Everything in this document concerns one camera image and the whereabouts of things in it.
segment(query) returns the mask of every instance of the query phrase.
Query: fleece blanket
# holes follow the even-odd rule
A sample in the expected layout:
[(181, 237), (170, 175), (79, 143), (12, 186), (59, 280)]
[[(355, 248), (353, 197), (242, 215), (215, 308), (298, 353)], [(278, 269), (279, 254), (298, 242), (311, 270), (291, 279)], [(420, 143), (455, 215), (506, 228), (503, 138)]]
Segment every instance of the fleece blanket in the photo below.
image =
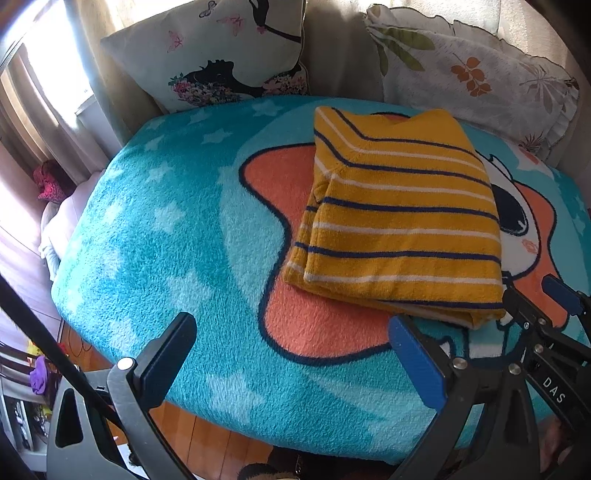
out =
[[(383, 103), (285, 96), (153, 119), (91, 195), (53, 286), (61, 315), (112, 361), (137, 355), (179, 311), (197, 341), (168, 399), (268, 443), (398, 462), (433, 418), (387, 342), (388, 313), (297, 290), (278, 276), (312, 185), (320, 105), (412, 116)], [(576, 318), (540, 289), (547, 273), (589, 293), (591, 226), (573, 182), (463, 125), (493, 184), (502, 271), (553, 323)], [(468, 331), (416, 319), (446, 353), (519, 360), (510, 317)], [(533, 391), (537, 415), (549, 409)], [(479, 410), (464, 430), (473, 432)]]

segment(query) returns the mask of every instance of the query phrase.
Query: navy stripe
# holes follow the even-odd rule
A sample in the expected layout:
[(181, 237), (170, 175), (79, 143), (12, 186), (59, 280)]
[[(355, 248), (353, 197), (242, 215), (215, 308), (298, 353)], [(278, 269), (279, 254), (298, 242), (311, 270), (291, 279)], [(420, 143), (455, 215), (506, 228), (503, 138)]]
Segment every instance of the navy stripe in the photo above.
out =
[(379, 300), (386, 303), (403, 303), (409, 305), (424, 305), (427, 307), (447, 307), (452, 309), (472, 310), (500, 310), (503, 304), (500, 302), (474, 302), (471, 301), (443, 301), (443, 300)]
[(471, 157), (474, 157), (475, 159), (477, 159), (478, 161), (480, 161), (480, 158), (478, 158), (476, 155), (474, 155), (473, 152), (471, 152), (470, 150), (467, 150), (465, 148), (462, 147), (457, 147), (455, 145), (448, 145), (445, 143), (438, 143), (438, 142), (430, 142), (428, 140), (416, 140), (416, 139), (412, 139), (412, 138), (374, 138), (374, 137), (369, 137), (367, 135), (365, 135), (363, 132), (361, 132), (353, 123), (351, 123), (351, 120), (349, 120), (347, 117), (345, 117), (341, 111), (337, 110), (336, 108), (331, 107), (332, 110), (334, 110), (334, 112), (341, 117), (341, 119), (343, 120), (343, 122), (345, 122), (347, 125), (349, 125), (349, 127), (351, 128), (351, 130), (353, 130), (353, 132), (355, 132), (359, 137), (363, 138), (364, 140), (371, 140), (373, 142), (398, 142), (398, 143), (413, 143), (413, 144), (420, 144), (420, 145), (431, 145), (433, 147), (441, 147), (441, 148), (448, 148), (450, 150), (457, 150), (460, 152), (464, 152), (467, 153), (468, 155), (470, 155)]
[(446, 171), (446, 170), (433, 170), (433, 169), (422, 169), (422, 168), (402, 168), (402, 167), (392, 167), (390, 165), (367, 165), (364, 163), (356, 163), (347, 160), (346, 158), (341, 155), (338, 150), (330, 143), (329, 139), (326, 138), (323, 134), (321, 134), (317, 129), (314, 129), (314, 135), (322, 140), (322, 142), (329, 148), (332, 154), (343, 164), (347, 165), (348, 167), (355, 167), (355, 168), (364, 168), (365, 170), (378, 170), (378, 171), (397, 171), (400, 173), (417, 173), (417, 174), (424, 174), (424, 175), (443, 175), (446, 177), (457, 177), (459, 179), (465, 179), (470, 181), (475, 181), (485, 187), (490, 188), (491, 186), (485, 182), (484, 180), (477, 179), (475, 177), (471, 177), (470, 175), (465, 175), (463, 173), (457, 173), (454, 171)]
[(487, 254), (465, 254), (458, 252), (430, 252), (430, 251), (415, 251), (402, 250), (399, 252), (343, 252), (339, 250), (331, 250), (329, 248), (314, 247), (313, 245), (306, 245), (302, 242), (296, 242), (296, 247), (307, 250), (313, 254), (325, 255), (327, 257), (336, 258), (400, 258), (400, 257), (414, 257), (414, 258), (447, 258), (451, 260), (485, 260), (497, 264), (501, 264), (501, 259), (494, 255)]
[(417, 213), (463, 213), (465, 215), (476, 215), (489, 218), (499, 223), (499, 219), (492, 213), (483, 212), (481, 210), (473, 210), (471, 208), (461, 207), (411, 207), (405, 205), (375, 205), (373, 203), (358, 203), (350, 202), (349, 200), (336, 199), (334, 197), (324, 197), (323, 203), (330, 203), (346, 208), (354, 208), (356, 210), (367, 210), (370, 212), (417, 212)]

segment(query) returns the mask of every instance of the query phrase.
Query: purple cloth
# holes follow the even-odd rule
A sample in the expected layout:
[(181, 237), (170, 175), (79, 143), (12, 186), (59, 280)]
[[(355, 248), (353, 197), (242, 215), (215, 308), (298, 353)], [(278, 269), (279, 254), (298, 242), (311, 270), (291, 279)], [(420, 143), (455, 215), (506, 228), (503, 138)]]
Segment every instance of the purple cloth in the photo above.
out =
[(35, 360), (35, 368), (29, 374), (29, 382), (33, 393), (43, 395), (47, 387), (47, 366), (45, 365), (45, 356), (40, 355)]

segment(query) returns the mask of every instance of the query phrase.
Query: window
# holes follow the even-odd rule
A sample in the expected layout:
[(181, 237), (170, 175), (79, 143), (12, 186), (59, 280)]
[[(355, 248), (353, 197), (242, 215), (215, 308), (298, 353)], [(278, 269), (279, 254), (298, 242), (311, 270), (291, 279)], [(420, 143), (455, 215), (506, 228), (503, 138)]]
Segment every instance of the window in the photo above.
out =
[(74, 114), (92, 90), (63, 0), (55, 2), (33, 25), (24, 44), (47, 99), (61, 114)]

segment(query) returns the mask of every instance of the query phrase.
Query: floral pillow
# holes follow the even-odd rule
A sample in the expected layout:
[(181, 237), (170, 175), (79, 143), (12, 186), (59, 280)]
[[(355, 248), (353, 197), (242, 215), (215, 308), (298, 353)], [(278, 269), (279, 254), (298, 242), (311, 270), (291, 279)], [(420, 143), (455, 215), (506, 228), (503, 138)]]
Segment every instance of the floral pillow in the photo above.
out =
[(266, 95), (305, 95), (304, 0), (197, 0), (101, 44), (170, 112)]
[(574, 117), (574, 78), (481, 28), (383, 5), (367, 10), (365, 25), (387, 103), (444, 108), (542, 160)]

